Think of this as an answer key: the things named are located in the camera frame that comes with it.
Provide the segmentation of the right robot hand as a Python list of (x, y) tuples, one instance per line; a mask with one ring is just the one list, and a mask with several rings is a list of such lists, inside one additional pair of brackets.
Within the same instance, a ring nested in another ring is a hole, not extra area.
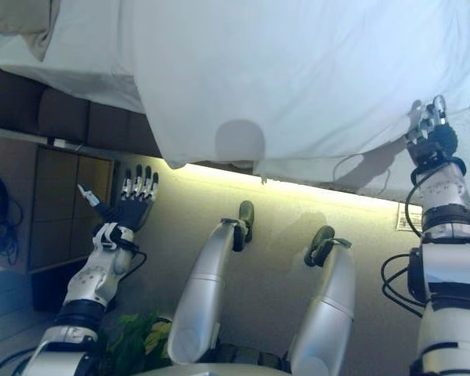
[(427, 104), (416, 101), (409, 118), (410, 127), (404, 140), (417, 167), (427, 167), (453, 156), (457, 135), (447, 119), (447, 104), (442, 95)]

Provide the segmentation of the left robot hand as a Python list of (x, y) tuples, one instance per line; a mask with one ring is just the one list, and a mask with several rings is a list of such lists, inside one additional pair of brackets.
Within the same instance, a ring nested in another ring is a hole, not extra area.
[(87, 200), (104, 222), (115, 222), (119, 226), (137, 232), (146, 221), (156, 200), (158, 183), (158, 173), (154, 172), (149, 165), (143, 168), (141, 164), (138, 164), (135, 172), (127, 168), (120, 193), (111, 207), (87, 186), (79, 183), (77, 187), (81, 196)]

